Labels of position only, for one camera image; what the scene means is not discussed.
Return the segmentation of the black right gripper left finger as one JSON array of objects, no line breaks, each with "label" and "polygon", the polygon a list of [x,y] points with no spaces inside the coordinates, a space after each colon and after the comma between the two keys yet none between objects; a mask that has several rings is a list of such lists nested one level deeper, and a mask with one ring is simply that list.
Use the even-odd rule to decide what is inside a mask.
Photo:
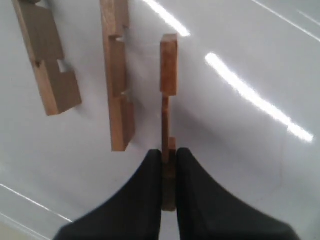
[{"label": "black right gripper left finger", "polygon": [[132,178],[108,201],[62,227],[56,240],[157,240],[162,205],[162,154],[149,150]]}]

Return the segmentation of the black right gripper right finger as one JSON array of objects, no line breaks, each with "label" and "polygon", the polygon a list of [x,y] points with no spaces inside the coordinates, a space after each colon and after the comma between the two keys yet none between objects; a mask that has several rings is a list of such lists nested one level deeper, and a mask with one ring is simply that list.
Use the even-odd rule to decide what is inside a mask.
[{"label": "black right gripper right finger", "polygon": [[182,240],[297,240],[293,228],[241,201],[200,165],[176,152],[176,208]]}]

